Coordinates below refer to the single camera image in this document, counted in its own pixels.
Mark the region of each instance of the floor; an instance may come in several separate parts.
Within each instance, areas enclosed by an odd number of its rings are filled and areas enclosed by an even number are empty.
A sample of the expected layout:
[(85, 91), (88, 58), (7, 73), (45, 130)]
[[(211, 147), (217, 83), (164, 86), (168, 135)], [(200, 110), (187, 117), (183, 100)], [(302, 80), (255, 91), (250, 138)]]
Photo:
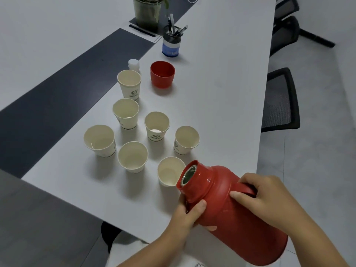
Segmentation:
[[(356, 133), (332, 49), (304, 38), (270, 58), (289, 67), (301, 127), (261, 135), (257, 171), (279, 176), (356, 267)], [(0, 171), (0, 267), (104, 267), (101, 221)], [(293, 244), (273, 267), (297, 267)]]

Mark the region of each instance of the pen holder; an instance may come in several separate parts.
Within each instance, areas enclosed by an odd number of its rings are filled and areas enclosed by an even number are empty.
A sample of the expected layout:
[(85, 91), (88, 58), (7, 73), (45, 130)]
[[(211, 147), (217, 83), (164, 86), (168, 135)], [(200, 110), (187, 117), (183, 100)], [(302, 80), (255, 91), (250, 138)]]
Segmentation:
[(169, 32), (169, 27), (164, 27), (162, 53), (168, 57), (176, 57), (179, 54), (181, 36), (174, 36)]

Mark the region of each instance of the thermos neck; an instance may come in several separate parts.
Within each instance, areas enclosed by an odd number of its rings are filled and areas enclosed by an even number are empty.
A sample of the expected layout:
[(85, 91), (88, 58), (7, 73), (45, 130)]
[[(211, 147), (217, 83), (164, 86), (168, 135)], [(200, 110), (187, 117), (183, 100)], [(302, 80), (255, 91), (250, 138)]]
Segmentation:
[(185, 195), (187, 202), (198, 202), (209, 191), (213, 178), (213, 170), (210, 167), (194, 160), (183, 170), (177, 188)]

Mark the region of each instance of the person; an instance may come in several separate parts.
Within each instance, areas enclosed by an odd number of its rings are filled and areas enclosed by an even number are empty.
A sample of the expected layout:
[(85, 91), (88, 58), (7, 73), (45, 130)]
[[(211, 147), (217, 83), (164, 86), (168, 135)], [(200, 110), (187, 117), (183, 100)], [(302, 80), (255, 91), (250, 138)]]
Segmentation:
[[(301, 267), (348, 266), (323, 230), (293, 198), (278, 177), (246, 173), (239, 182), (254, 185), (258, 191), (256, 198), (236, 191), (231, 191), (230, 197), (269, 225), (285, 232), (294, 244)], [(141, 243), (141, 247), (137, 248), (140, 251), (118, 267), (169, 266), (184, 248), (190, 229), (206, 206), (207, 203), (201, 200), (187, 213), (185, 198), (181, 195), (178, 207), (163, 234), (149, 245)]]

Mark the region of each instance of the thermos opening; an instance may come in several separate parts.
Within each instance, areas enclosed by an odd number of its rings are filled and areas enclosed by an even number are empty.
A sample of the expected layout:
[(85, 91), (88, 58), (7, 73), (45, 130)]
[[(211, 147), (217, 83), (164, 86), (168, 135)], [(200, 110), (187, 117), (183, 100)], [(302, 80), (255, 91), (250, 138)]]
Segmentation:
[(189, 180), (193, 177), (195, 171), (197, 170), (197, 166), (193, 165), (191, 166), (183, 175), (182, 180), (180, 182), (180, 186), (185, 186)]

